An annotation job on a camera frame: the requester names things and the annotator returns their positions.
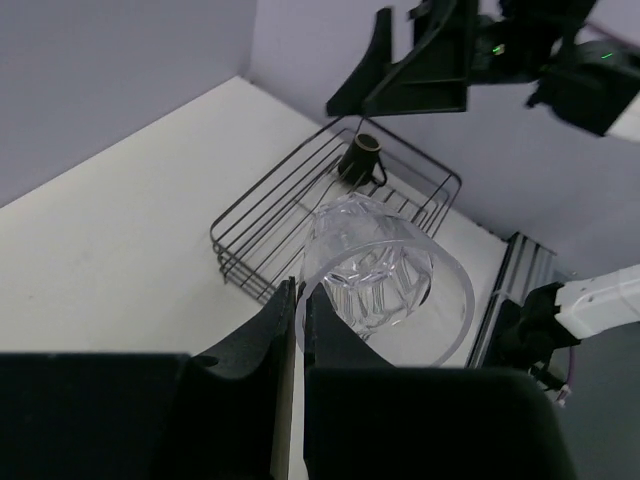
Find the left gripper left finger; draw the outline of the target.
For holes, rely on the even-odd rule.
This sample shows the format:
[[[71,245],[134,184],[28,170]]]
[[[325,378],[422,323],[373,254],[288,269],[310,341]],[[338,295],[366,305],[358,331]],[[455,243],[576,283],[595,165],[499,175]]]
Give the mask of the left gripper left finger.
[[[296,285],[202,353],[5,353],[5,479],[284,479]]]

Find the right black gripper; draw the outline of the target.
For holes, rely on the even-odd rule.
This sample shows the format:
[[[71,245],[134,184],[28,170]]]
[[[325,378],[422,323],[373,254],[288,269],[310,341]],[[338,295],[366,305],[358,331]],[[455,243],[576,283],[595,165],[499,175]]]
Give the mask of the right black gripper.
[[[477,16],[477,1],[420,2],[407,13],[413,48],[394,64],[393,8],[378,10],[367,50],[326,102],[327,116],[462,112],[469,82],[537,80],[555,43],[553,3],[501,1],[499,7],[496,20]]]

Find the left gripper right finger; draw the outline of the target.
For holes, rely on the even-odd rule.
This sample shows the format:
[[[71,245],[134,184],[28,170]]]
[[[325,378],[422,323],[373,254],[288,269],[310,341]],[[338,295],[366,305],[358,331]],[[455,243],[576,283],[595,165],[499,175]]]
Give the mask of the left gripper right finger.
[[[502,369],[396,367],[306,302],[303,458],[312,479],[572,479],[546,396]]]

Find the brown ceramic mug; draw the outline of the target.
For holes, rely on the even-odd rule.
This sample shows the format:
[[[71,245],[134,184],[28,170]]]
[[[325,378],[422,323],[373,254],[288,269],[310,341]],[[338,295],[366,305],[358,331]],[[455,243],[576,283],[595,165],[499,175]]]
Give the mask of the brown ceramic mug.
[[[388,177],[380,152],[381,144],[374,136],[357,133],[337,165],[339,178],[353,187],[385,186]]]

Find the small clear glass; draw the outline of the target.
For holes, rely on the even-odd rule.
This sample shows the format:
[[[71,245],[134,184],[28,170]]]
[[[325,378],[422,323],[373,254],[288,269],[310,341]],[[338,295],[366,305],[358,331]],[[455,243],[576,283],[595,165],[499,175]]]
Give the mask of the small clear glass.
[[[475,310],[463,266],[388,205],[350,193],[319,206],[304,244],[296,327],[325,293],[342,323],[398,366],[445,365]]]

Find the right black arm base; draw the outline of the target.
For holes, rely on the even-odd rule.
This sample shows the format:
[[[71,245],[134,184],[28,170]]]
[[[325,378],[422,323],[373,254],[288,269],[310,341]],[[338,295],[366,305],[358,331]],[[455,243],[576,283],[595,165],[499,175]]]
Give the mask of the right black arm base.
[[[566,389],[569,379],[551,372],[551,358],[556,350],[577,346],[580,341],[555,318],[560,312],[555,300],[561,287],[560,282],[538,287],[523,305],[503,301],[480,366],[521,370],[547,390]]]

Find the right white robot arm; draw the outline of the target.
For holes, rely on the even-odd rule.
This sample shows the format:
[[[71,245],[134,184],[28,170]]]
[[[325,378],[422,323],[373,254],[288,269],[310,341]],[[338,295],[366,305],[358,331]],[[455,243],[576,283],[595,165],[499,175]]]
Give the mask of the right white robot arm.
[[[408,13],[413,47],[393,61],[392,11],[376,14],[366,52],[326,103],[330,117],[464,112],[473,85],[534,84],[545,105],[591,134],[639,139],[639,49],[578,43],[592,1],[502,1],[495,20],[476,1],[422,1]]]

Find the aluminium mounting rail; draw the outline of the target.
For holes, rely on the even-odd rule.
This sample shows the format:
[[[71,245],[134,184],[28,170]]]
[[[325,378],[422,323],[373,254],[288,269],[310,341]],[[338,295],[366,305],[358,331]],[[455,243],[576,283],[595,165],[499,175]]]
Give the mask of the aluminium mounting rail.
[[[502,303],[510,300],[522,305],[531,290],[550,283],[554,277],[554,262],[554,252],[526,235],[516,233],[508,239],[506,253],[466,362],[467,368],[482,366],[494,337]]]

